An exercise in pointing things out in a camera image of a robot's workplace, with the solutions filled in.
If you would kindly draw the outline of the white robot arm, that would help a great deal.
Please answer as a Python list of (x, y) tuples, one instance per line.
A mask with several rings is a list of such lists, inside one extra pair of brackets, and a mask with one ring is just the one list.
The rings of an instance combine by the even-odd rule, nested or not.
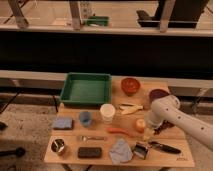
[(150, 110), (145, 116), (146, 126), (157, 129), (164, 120), (182, 129), (213, 151), (213, 125), (182, 112), (180, 101), (174, 95), (151, 99)]

